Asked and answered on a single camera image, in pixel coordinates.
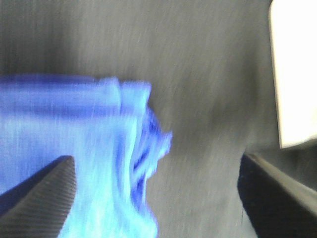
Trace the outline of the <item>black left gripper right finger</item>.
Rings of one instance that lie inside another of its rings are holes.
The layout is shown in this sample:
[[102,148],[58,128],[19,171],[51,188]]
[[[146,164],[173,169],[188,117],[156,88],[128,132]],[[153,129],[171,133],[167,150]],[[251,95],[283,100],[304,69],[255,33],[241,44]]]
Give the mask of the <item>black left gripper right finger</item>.
[[262,155],[244,154],[237,181],[243,208],[259,238],[315,238],[317,192]]

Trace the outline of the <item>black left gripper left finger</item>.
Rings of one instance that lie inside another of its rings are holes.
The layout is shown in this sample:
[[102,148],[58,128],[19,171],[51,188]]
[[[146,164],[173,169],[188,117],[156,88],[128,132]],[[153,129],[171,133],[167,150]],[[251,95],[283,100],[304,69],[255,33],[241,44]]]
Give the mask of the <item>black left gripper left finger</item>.
[[0,196],[2,238],[56,238],[74,203],[75,162],[60,156]]

